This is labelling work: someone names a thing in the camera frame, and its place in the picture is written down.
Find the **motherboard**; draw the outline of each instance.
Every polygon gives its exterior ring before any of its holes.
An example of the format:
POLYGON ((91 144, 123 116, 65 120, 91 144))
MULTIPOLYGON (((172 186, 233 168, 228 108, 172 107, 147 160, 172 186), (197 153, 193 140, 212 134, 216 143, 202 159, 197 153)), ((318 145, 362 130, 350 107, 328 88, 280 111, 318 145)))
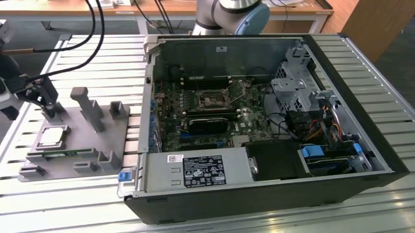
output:
POLYGON ((252 79, 230 76, 155 82, 162 152, 241 147, 246 142, 270 140, 262 91, 252 79))

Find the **warning label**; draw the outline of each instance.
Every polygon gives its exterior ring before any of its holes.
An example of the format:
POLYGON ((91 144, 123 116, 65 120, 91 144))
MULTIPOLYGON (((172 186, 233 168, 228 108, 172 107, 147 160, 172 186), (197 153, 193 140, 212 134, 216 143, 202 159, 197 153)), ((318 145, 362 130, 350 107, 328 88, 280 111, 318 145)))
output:
POLYGON ((182 158, 182 175, 186 188, 226 184, 221 155, 182 158))

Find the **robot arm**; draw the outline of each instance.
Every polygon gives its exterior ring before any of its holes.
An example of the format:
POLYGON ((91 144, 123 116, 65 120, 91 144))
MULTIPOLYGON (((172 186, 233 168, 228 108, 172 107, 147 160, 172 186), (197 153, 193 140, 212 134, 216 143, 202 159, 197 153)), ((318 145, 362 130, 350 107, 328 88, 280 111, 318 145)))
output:
POLYGON ((45 118, 53 118, 57 92, 47 77, 27 81, 13 58, 1 54, 2 45, 9 42, 11 29, 5 20, 0 20, 0 112, 9 120, 15 120, 18 101, 35 104, 45 118))
POLYGON ((258 34, 269 19, 260 0, 197 0, 192 35, 258 34))

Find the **blue latch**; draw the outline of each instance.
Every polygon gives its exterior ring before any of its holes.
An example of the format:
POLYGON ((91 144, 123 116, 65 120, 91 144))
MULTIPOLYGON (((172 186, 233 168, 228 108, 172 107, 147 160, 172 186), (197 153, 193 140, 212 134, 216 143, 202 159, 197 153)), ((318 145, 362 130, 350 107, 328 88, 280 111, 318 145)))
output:
POLYGON ((324 152, 320 146, 304 146, 302 149, 300 149, 300 152, 302 154, 302 157, 316 157, 316 156, 324 156, 324 152))
POLYGON ((118 182, 130 181, 130 180, 131 180, 130 172, 119 172, 117 174, 117 181, 118 182))
POLYGON ((352 144, 352 147, 354 147, 354 150, 356 150, 357 154, 362 152, 362 150, 361 150, 361 147, 360 147, 360 144, 358 144, 358 143, 352 144))

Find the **slotted metal table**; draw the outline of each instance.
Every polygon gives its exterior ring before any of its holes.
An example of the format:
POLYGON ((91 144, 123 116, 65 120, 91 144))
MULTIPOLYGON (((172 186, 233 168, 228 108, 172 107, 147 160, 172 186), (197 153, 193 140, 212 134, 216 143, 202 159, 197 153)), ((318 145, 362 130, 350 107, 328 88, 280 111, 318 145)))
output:
MULTIPOLYGON (((57 42, 78 43, 85 35, 57 42)), ((410 174, 385 187, 364 191, 340 204, 258 214, 145 225, 115 195, 117 179, 101 176, 21 183, 18 168, 34 141, 42 116, 25 103, 0 145, 0 232, 406 232, 415 228, 415 111, 354 45, 337 35, 313 35, 340 76, 404 161, 410 174)), ((77 71, 50 77, 65 107, 74 86, 89 89, 99 105, 130 105, 123 167, 137 161, 139 103, 143 83, 143 35, 106 35, 95 58, 77 71)), ((85 61, 98 37, 75 50, 53 53, 42 73, 85 61)))

